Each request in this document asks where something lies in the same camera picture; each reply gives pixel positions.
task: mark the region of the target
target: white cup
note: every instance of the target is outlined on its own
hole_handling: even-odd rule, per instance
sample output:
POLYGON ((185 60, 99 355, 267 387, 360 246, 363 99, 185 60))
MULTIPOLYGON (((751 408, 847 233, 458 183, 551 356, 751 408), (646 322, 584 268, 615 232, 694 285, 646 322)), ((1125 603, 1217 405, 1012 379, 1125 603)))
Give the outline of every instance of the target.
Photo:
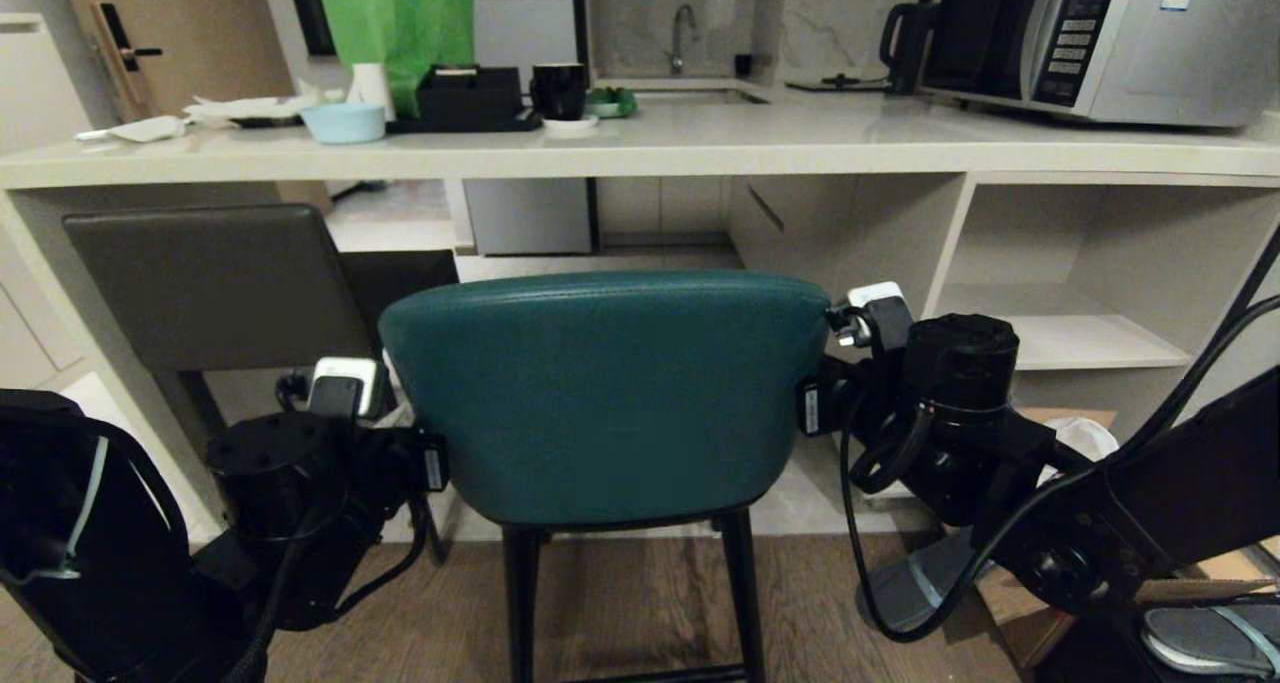
POLYGON ((387 82, 387 68, 380 63, 356 63, 351 68, 351 92, 348 104, 380 104, 388 122, 396 119, 396 106, 392 104, 392 90, 387 82))

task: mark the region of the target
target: chair backrest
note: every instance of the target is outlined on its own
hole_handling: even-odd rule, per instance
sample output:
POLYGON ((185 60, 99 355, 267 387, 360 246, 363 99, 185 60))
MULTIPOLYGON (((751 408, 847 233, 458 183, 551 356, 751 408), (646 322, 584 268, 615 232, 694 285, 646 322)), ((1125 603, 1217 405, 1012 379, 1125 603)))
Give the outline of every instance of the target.
POLYGON ((370 327, 310 205, 127 210, 63 226, 152 372, 370 356, 370 327))
POLYGON ((772 486, 827 304, 810 283, 759 272, 594 272, 421 292, 379 327, 481 515, 626 524, 772 486))

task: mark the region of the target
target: chair leg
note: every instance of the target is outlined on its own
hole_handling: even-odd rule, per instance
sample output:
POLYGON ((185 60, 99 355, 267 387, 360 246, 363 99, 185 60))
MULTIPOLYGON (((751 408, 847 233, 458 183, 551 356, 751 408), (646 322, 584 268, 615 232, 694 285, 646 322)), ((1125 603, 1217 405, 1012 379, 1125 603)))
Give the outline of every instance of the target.
POLYGON ((182 432, 187 434, 196 455, 204 460, 210 437, 227 431, 227 420, 218 409, 214 391, 209 390, 204 373, 200 370, 180 370, 178 373, 151 373, 151 376, 156 386, 160 386, 160 395, 178 418, 182 432))
POLYGON ((538 599, 538 558, 543 532, 503 528, 502 554, 507 569, 507 637, 511 683, 534 680, 534 604, 538 599))
POLYGON ((444 541, 440 540, 440 530, 435 527, 431 506, 426 506, 426 550, 436 568, 444 565, 444 559, 449 556, 448 547, 444 547, 444 541))
POLYGON ((760 600, 755 588, 755 550, 751 545, 749 509, 719 515, 724 538, 724 560, 733 588, 733 611, 742 646, 742 666, 750 683, 764 682, 764 636, 760 631, 760 600))

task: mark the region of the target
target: microwave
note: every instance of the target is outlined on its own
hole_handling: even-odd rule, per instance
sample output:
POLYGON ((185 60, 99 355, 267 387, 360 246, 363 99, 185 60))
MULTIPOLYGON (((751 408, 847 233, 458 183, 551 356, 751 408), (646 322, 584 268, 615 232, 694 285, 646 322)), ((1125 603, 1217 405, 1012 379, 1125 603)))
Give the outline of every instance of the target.
POLYGON ((1079 122, 1244 127, 1277 72, 1280 0, 941 0, 920 87, 1079 122))

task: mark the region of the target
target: green bag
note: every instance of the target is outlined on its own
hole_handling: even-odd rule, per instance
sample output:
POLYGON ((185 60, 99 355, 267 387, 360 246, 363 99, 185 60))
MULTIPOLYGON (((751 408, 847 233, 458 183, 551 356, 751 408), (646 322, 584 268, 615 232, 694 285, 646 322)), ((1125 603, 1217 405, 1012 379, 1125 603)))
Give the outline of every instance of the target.
POLYGON ((343 65, 385 65, 398 114, 417 116, 413 93, 431 65, 475 63, 471 0, 321 1, 343 65))

